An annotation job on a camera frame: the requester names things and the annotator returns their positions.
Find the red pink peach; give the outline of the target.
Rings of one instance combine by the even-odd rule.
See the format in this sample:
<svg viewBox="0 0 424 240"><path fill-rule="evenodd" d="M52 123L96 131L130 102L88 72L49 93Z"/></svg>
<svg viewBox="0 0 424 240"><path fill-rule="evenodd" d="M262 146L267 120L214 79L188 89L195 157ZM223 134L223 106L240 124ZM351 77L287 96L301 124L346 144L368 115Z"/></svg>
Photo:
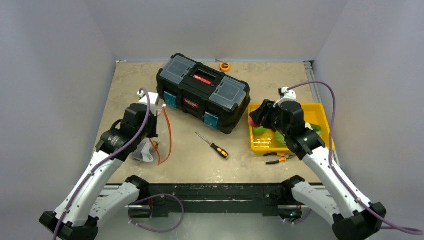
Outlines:
<svg viewBox="0 0 424 240"><path fill-rule="evenodd" d="M254 121L253 121L253 119L252 118L248 118L248 123L249 123L249 125L252 127L252 128L259 128L259 127L261 127L261 125L260 124L256 124L256 123L254 123Z"/></svg>

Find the clear orange zip top bag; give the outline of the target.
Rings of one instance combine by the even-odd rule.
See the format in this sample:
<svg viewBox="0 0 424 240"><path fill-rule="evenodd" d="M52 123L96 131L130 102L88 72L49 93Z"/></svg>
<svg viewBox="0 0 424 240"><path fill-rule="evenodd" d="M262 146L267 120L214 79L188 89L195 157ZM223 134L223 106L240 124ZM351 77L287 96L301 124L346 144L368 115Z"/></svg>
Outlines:
<svg viewBox="0 0 424 240"><path fill-rule="evenodd" d="M130 158L137 163L164 164L171 156L173 148L172 127L167 113L167 104L163 104L158 111L159 127L166 126L166 130L160 130L162 136L144 139Z"/></svg>

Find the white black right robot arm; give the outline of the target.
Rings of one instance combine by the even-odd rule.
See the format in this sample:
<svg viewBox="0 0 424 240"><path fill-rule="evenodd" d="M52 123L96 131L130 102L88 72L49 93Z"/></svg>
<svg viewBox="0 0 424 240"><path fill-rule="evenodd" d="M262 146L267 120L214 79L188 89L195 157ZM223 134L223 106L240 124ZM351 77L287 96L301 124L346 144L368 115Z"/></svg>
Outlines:
<svg viewBox="0 0 424 240"><path fill-rule="evenodd" d="M249 116L254 125L282 134L288 149L318 176L329 192L316 193L296 176L280 191L284 202L306 204L331 225L339 240L366 240L380 231L386 208L366 197L333 162L325 142L306 126L300 103L277 104L265 99Z"/></svg>

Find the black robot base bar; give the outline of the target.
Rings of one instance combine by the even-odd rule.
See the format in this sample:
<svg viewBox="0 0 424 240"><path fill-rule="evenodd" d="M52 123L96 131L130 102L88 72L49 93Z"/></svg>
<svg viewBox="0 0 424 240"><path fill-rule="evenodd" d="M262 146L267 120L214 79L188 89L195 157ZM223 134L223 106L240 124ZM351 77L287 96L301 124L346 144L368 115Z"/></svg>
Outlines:
<svg viewBox="0 0 424 240"><path fill-rule="evenodd" d="M295 221L309 213L294 200L288 184L282 183L150 183L141 198L153 197L128 206L129 216L167 218L171 213L260 214Z"/></svg>

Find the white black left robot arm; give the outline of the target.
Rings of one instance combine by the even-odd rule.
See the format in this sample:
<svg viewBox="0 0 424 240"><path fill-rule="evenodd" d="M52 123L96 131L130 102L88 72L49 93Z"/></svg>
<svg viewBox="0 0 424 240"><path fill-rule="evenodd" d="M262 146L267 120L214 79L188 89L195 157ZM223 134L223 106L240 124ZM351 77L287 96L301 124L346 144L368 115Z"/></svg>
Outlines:
<svg viewBox="0 0 424 240"><path fill-rule="evenodd" d="M145 138L157 136L157 116L157 104L133 103L123 118L101 135L87 169L71 193L54 211L45 211L39 219L53 239L94 240L120 208L131 202L142 205L148 201L147 182L134 175L103 200L97 199L138 145Z"/></svg>

